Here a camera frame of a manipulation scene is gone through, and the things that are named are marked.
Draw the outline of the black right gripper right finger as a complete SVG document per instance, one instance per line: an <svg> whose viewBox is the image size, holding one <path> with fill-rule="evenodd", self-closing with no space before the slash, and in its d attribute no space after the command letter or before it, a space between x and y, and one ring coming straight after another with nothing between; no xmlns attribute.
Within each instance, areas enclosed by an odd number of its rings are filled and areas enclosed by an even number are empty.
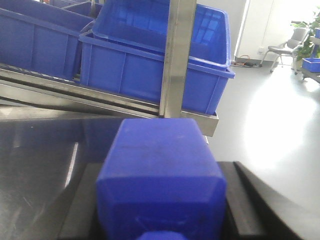
<svg viewBox="0 0 320 240"><path fill-rule="evenodd" d="M296 240L289 229L267 206L236 162L219 161L226 181L226 211L222 240Z"/></svg>

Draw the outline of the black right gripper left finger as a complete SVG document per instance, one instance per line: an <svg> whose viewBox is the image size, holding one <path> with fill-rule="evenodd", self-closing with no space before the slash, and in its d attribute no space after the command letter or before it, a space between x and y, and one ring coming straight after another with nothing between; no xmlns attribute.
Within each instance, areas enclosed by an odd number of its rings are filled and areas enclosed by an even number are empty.
<svg viewBox="0 0 320 240"><path fill-rule="evenodd" d="M86 165L58 234L59 240L105 240L98 221L96 180L101 163Z"/></svg>

